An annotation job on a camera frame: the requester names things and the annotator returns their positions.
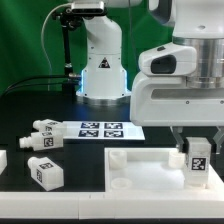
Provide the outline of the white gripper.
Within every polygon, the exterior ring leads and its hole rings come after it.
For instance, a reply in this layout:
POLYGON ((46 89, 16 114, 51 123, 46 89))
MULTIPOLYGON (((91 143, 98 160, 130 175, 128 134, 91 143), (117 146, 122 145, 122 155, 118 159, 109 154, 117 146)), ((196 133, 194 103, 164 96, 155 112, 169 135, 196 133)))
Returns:
POLYGON ((130 120, 137 126, 167 126, 176 148, 184 152, 184 126, 224 126, 224 89, 192 89, 182 76, 134 79, 130 120))

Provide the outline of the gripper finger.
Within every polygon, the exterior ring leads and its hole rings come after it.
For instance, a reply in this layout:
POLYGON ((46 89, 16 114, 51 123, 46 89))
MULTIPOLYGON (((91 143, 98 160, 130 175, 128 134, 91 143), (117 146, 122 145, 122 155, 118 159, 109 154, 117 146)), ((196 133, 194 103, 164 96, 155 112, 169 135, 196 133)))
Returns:
POLYGON ((224 126, 217 128, 217 133, 214 135, 213 140, 216 144, 216 153, 219 154, 224 142, 224 126))

